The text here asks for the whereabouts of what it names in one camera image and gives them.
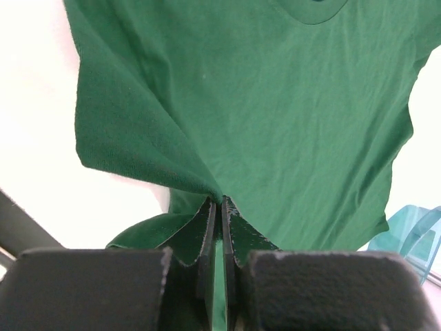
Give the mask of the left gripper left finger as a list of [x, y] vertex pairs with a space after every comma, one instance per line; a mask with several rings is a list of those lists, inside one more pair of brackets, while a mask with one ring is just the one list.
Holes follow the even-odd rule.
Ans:
[[153, 250], [27, 250], [1, 282], [2, 330], [211, 330], [216, 204]]

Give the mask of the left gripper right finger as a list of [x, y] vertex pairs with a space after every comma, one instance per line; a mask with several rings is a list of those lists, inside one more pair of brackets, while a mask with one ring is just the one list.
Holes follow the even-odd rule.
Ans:
[[221, 207], [228, 330], [439, 330], [416, 273], [390, 252], [280, 250]]

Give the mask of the green t shirt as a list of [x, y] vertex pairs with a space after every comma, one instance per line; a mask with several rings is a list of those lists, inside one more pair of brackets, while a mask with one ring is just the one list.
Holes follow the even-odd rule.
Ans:
[[170, 190], [166, 213], [108, 248], [155, 249], [214, 202], [212, 328], [227, 329], [224, 197], [280, 250], [359, 252], [389, 229], [392, 164], [440, 45], [439, 1], [64, 6], [81, 163]]

